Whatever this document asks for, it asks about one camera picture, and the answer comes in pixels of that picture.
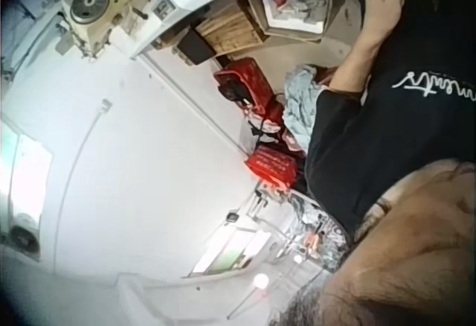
window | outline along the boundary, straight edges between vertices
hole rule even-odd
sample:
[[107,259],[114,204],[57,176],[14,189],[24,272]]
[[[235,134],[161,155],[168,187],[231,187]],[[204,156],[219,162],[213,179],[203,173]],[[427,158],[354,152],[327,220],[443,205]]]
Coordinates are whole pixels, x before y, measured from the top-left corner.
[[189,276],[216,275],[246,268],[271,234],[223,226],[212,237],[206,253]]
[[3,235],[15,231],[20,243],[30,235],[37,238],[51,160],[51,153],[39,142],[1,122],[0,230]]

man's arm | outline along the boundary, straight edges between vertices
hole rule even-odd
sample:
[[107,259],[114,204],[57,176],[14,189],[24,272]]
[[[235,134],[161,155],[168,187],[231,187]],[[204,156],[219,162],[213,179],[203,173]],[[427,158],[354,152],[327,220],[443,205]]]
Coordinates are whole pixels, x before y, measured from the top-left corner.
[[361,94],[382,43],[400,20],[405,0],[366,0],[364,27],[352,51],[336,71],[329,90]]

hand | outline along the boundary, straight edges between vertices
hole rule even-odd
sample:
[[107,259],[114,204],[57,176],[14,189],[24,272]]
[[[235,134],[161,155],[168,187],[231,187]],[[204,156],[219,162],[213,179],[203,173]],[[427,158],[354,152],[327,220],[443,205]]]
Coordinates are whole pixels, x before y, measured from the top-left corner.
[[399,23],[405,0],[365,0],[362,33],[374,42],[383,42]]

crumpled fabric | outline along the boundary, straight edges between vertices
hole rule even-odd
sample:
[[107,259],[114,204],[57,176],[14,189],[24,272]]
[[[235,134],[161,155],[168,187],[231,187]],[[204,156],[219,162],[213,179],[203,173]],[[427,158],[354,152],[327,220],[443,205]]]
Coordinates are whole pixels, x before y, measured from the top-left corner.
[[316,101],[324,90],[324,86],[314,81],[316,73],[317,69],[310,65],[298,65],[294,71],[288,73],[284,83],[286,96],[284,124],[305,153],[309,150],[311,142]]

printed logo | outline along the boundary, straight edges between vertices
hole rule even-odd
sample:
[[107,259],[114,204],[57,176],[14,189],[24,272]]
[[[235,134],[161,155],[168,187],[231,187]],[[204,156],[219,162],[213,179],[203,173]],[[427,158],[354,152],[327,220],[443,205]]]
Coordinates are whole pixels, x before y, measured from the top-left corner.
[[462,98],[476,102],[476,92],[470,88],[461,87],[455,79],[440,77],[428,72],[421,73],[418,79],[415,77],[415,73],[409,71],[407,76],[400,83],[392,86],[392,88],[403,87],[403,89],[420,90],[425,98],[438,92],[445,92],[447,95],[457,94]]

